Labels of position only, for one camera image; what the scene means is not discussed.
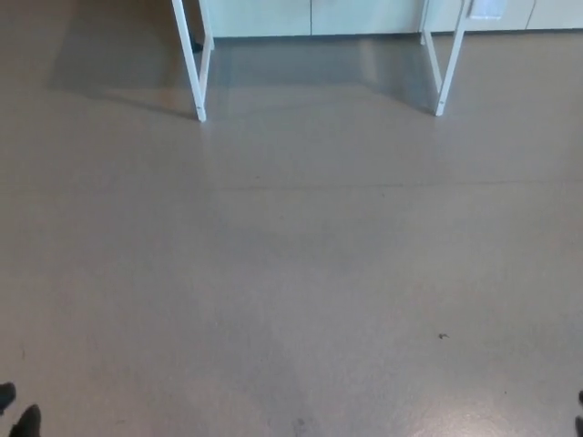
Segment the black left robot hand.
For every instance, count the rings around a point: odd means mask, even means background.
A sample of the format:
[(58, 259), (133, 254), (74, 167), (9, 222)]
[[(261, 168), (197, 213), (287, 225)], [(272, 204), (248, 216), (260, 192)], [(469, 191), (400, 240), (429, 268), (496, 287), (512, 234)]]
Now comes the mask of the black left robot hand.
[[(0, 388), (0, 410), (1, 414), (16, 399), (16, 387), (12, 382), (2, 382)], [(41, 436), (42, 412), (37, 404), (31, 404), (21, 414), (20, 418), (12, 425), (9, 437), (40, 437)]]

